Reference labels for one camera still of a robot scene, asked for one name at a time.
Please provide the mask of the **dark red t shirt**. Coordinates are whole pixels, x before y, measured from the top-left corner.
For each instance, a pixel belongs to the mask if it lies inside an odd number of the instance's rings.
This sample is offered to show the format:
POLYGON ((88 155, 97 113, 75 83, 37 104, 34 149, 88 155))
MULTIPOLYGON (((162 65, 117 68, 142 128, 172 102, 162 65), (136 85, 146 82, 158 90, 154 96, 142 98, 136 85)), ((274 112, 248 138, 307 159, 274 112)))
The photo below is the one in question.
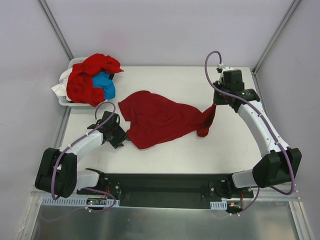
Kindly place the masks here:
POLYGON ((173 141, 191 132, 204 138, 209 134, 216 115, 216 104, 205 111, 174 102, 146 90, 137 91, 118 103, 129 140, 140 150, 173 141))

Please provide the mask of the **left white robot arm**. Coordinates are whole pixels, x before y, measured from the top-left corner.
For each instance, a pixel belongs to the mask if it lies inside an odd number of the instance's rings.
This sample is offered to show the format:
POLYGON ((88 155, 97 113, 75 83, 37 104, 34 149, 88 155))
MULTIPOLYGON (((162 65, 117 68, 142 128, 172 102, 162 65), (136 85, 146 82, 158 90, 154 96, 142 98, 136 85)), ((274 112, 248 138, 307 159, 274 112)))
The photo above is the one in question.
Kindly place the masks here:
POLYGON ((93 150, 105 143, 114 149, 127 139, 120 127, 120 116, 105 111, 101 119, 87 127, 83 136, 60 148, 47 148, 40 162, 35 188, 50 193, 54 200, 68 198, 76 190, 89 188, 99 195, 106 189, 103 172, 93 168, 78 170, 78 164, 93 150))

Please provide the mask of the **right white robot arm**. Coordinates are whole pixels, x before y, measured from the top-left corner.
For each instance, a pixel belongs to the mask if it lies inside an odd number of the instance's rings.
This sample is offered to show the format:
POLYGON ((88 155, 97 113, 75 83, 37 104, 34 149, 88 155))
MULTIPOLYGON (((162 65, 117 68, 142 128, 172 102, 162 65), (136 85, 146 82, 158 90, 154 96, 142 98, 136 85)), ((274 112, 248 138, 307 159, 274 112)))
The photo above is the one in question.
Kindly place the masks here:
POLYGON ((291 183, 294 187, 302 159, 301 151, 291 148, 280 137, 263 110, 256 91, 245 88, 240 70, 229 67, 217 72, 220 78, 213 83, 214 104, 228 105, 242 118, 261 155, 261 160, 252 169, 231 174, 232 181, 225 184, 225 193, 235 198, 246 187, 270 187, 275 190, 277 185, 284 183, 291 183))

